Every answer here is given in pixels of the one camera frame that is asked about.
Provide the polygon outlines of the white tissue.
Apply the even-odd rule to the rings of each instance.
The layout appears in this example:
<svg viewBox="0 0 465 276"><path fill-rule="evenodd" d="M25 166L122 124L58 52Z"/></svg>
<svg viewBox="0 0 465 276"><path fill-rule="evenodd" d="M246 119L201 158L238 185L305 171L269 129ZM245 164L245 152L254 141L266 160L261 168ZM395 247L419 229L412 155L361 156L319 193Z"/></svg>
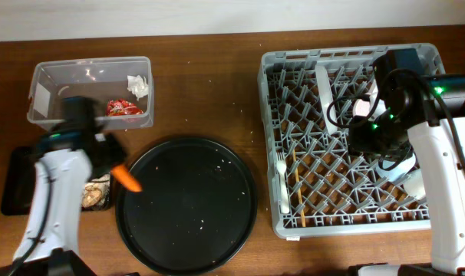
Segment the white tissue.
<svg viewBox="0 0 465 276"><path fill-rule="evenodd" d="M147 79L141 76L127 76L127 90L130 91L137 100L149 95L149 85Z"/></svg>

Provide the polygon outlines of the pink saucer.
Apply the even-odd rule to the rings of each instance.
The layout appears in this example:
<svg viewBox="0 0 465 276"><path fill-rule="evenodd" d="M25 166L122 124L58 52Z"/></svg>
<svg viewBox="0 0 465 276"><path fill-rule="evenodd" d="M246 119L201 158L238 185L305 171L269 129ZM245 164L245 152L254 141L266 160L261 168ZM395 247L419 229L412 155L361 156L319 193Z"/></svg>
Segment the pink saucer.
<svg viewBox="0 0 465 276"><path fill-rule="evenodd" d="M353 110L352 110L352 116L353 117L366 117L371 108L374 106L376 97L378 95L378 86L376 84L376 81L373 81L369 91L365 94L366 98L365 99L358 99L355 101ZM375 112L371 115L369 118L370 121L374 121L377 117L382 115L384 111L386 111L386 106L385 102L383 100L379 100L377 104L377 108Z"/></svg>

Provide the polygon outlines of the white plastic fork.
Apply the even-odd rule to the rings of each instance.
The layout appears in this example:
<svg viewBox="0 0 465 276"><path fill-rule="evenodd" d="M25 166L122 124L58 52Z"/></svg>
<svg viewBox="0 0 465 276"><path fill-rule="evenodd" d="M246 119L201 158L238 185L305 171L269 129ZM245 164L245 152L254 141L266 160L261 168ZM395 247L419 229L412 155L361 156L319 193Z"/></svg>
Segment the white plastic fork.
<svg viewBox="0 0 465 276"><path fill-rule="evenodd" d="M280 211L282 214L289 214L289 191L286 185L285 173L287 170L287 164L285 157L282 153L277 153L277 163L275 165L277 173L279 174L279 185L280 185Z"/></svg>

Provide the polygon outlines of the cream cup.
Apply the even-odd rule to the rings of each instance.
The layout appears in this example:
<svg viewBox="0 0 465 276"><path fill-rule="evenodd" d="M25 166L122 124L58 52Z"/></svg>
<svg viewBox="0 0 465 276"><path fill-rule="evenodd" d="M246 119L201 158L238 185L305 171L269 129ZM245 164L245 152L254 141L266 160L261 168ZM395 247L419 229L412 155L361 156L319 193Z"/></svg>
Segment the cream cup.
<svg viewBox="0 0 465 276"><path fill-rule="evenodd" d="M409 172L402 181L404 191L416 200L422 200L426 196L423 174L420 169Z"/></svg>

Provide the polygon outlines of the grey plate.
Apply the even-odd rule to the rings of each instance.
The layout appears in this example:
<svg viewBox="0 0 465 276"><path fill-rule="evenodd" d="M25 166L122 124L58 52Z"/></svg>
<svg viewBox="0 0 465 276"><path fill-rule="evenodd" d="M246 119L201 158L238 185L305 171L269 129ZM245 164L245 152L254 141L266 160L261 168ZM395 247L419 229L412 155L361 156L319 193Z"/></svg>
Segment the grey plate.
<svg viewBox="0 0 465 276"><path fill-rule="evenodd" d="M328 106L333 101L328 72L324 66L316 64L315 76L317 80L319 100L322 107L323 118L325 121L325 128L328 134L332 135L337 131L338 128L328 120L329 116L335 116L335 112L333 110L330 110L330 112L328 112Z"/></svg>

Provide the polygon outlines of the red snack wrapper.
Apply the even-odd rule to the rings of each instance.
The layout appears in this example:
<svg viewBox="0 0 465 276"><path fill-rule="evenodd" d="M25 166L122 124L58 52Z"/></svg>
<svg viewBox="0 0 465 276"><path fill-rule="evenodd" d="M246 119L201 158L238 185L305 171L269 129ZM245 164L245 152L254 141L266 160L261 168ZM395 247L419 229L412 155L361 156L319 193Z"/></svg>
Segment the red snack wrapper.
<svg viewBox="0 0 465 276"><path fill-rule="evenodd" d="M140 115L143 111L138 108L134 103L127 100L110 100L107 103L106 116L126 116L126 115Z"/></svg>

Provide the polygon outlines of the wooden chopstick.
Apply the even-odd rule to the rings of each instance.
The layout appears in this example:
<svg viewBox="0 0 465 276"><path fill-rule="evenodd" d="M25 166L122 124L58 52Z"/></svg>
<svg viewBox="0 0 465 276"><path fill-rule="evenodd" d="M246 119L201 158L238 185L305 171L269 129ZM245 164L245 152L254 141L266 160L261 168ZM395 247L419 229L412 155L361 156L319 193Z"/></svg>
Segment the wooden chopstick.
<svg viewBox="0 0 465 276"><path fill-rule="evenodd" d="M296 161L297 161L295 150L292 151L292 160L293 160L293 164L295 165ZM302 223L302 227L305 228L306 227L306 220L305 220L305 212L304 212L304 207L305 206L304 206L303 198L302 198L302 182L301 182L301 180L299 178L298 167L297 166L295 167L295 181L296 181L296 184L298 185L297 196L298 196L299 213L300 213L300 216L301 216L301 223Z"/></svg>

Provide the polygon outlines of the orange carrot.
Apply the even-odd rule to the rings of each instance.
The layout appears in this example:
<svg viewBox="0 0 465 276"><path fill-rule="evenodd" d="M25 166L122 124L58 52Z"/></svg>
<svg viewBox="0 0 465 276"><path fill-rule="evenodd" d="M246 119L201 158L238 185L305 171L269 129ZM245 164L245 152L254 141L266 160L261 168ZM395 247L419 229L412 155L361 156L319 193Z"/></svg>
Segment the orange carrot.
<svg viewBox="0 0 465 276"><path fill-rule="evenodd" d="M141 184L130 174L129 170L124 164L115 166L110 174L128 191L141 192Z"/></svg>

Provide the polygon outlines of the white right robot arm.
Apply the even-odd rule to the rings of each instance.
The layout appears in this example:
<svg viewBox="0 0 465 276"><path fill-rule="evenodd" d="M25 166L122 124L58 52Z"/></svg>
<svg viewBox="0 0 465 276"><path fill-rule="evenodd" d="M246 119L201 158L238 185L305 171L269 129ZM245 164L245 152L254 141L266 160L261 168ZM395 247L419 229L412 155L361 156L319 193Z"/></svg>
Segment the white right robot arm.
<svg viewBox="0 0 465 276"><path fill-rule="evenodd" d="M465 76L406 69L376 79L385 110L356 116L349 149L401 163L415 155L432 231L431 263L403 264L399 275L465 275Z"/></svg>

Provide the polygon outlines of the blue bowl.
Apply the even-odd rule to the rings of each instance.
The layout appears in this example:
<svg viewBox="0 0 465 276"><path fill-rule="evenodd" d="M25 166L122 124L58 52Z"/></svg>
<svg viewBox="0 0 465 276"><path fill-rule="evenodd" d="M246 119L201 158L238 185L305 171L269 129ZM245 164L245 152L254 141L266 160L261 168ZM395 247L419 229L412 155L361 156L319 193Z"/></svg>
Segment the blue bowl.
<svg viewBox="0 0 465 276"><path fill-rule="evenodd" d="M395 182L410 172L411 169L415 166L415 163L416 156L412 154L411 157L401 162L392 170L383 170L379 165L376 165L374 170L381 178L385 178L389 182Z"/></svg>

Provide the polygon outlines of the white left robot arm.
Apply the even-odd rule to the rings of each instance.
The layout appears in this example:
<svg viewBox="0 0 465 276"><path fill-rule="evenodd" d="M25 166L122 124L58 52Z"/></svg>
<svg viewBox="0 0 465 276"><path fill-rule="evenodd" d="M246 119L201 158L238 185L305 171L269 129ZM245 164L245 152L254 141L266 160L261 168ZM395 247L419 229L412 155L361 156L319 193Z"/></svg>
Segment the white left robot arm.
<svg viewBox="0 0 465 276"><path fill-rule="evenodd" d="M120 165L125 150L110 133L64 130L42 136L35 156L28 224L0 275L93 275L78 253L84 187Z"/></svg>

